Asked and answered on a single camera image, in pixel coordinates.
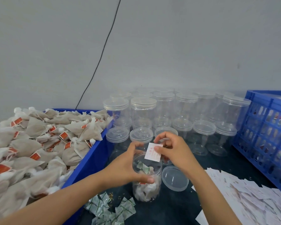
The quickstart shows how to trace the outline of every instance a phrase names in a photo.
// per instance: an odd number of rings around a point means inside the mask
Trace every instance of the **black cable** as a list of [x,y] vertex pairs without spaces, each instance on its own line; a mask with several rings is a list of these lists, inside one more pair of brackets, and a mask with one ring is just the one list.
[[75,109],[77,109],[77,107],[78,107],[78,105],[79,105],[81,99],[83,98],[84,93],[86,92],[87,88],[90,86],[90,83],[92,82],[92,80],[93,80],[93,78],[94,78],[94,76],[95,76],[95,73],[96,73],[96,71],[97,71],[97,68],[98,68],[98,66],[99,66],[99,64],[100,64],[100,62],[101,62],[101,59],[102,59],[102,56],[103,56],[103,52],[104,52],[104,49],[105,49],[105,46],[106,46],[106,43],[107,43],[107,40],[108,40],[109,35],[110,35],[111,31],[112,31],[114,22],[116,21],[116,15],[117,15],[117,13],[118,13],[118,9],[119,9],[120,3],[121,3],[121,0],[119,0],[118,7],[116,8],[116,14],[114,15],[113,23],[112,23],[111,29],[110,29],[110,31],[109,31],[109,33],[108,33],[108,36],[107,36],[107,38],[106,38],[106,41],[105,41],[105,44],[104,44],[104,47],[103,47],[103,50],[102,50],[102,53],[101,53],[100,60],[99,60],[99,62],[98,62],[98,64],[97,64],[97,67],[96,67],[96,69],[95,69],[95,71],[94,71],[94,74],[93,74],[92,78],[90,79],[90,82],[88,83],[86,89],[84,90],[82,96],[80,97],[79,102],[78,102],[78,104],[77,104],[77,106],[76,106]]

